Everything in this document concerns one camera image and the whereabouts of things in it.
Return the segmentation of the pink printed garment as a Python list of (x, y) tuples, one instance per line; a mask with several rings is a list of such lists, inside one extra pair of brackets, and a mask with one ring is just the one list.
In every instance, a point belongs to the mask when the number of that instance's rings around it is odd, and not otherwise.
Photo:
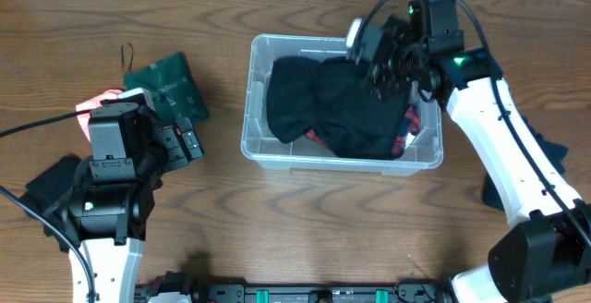
[(119, 89), (110, 89), (75, 106), (77, 112), (86, 111), (86, 114), (78, 115), (77, 119), (78, 124), (88, 141), (90, 141), (90, 111), (101, 107), (101, 101), (116, 100), (118, 95), (122, 92), (123, 91)]

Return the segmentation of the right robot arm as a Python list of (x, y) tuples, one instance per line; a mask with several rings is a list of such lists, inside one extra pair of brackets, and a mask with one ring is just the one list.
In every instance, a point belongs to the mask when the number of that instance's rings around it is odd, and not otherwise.
[(556, 171), (516, 109), (489, 46), (466, 48), (463, 0), (410, 0), (408, 20), (355, 20), (349, 56), (379, 96), (416, 89), (468, 137), (510, 228), (485, 264), (452, 277), (442, 302), (528, 302), (590, 281), (590, 207)]

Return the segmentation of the dark green garment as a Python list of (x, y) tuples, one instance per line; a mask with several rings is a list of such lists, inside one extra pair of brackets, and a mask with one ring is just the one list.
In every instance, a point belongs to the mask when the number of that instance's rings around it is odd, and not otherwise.
[(154, 104), (154, 111), (165, 126), (171, 126), (180, 118), (188, 118), (192, 124), (209, 119), (209, 110), (193, 79), (186, 55), (177, 52), (132, 71), (134, 52), (128, 64), (125, 48), (133, 49), (130, 43), (121, 46), (121, 67), (123, 84), (127, 90), (143, 88), (148, 90)]

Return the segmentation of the black garment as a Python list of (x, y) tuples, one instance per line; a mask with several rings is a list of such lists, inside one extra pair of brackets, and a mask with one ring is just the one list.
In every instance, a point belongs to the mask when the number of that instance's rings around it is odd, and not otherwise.
[(273, 62), (266, 96), (267, 122), (282, 143), (305, 137), (315, 127), (362, 127), (397, 132), (409, 94), (385, 101), (361, 82), (368, 66), (343, 57), (322, 62), (286, 56)]
[(64, 222), (64, 208), (69, 201), (80, 162), (81, 159), (77, 155), (69, 154), (62, 157), (32, 179), (25, 186), (27, 191), (19, 198), (67, 236), (76, 248), (79, 247), (78, 234), (69, 221)]

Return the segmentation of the red plaid flannel garment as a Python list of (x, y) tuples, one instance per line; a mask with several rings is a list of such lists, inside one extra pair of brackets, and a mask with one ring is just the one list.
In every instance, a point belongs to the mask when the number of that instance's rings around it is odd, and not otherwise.
[(411, 137), (416, 137), (422, 128), (417, 106), (409, 104), (397, 132), (388, 127), (385, 132), (362, 127), (315, 127), (305, 137), (317, 142), (337, 157), (396, 160), (404, 155)]

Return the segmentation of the dark navy taped garment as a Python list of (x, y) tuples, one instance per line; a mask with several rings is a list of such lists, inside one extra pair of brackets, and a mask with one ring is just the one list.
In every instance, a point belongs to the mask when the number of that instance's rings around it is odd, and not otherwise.
[[(555, 170), (562, 176), (566, 172), (562, 161), (567, 156), (569, 149), (566, 146), (546, 140), (540, 132), (536, 131), (530, 125), (528, 119), (524, 115), (522, 118), (540, 149), (549, 159), (549, 162), (553, 165)], [(489, 174), (486, 174), (484, 179), (483, 187), (481, 189), (481, 200), (486, 206), (504, 212), (500, 194)]]

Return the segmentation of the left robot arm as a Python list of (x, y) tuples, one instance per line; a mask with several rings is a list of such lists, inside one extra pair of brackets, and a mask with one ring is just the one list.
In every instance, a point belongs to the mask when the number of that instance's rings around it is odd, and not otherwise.
[(70, 259), (76, 302), (131, 302), (154, 190), (165, 173), (203, 155), (186, 117), (164, 125), (147, 105), (112, 102), (90, 112), (92, 156), (62, 218), (78, 240)]

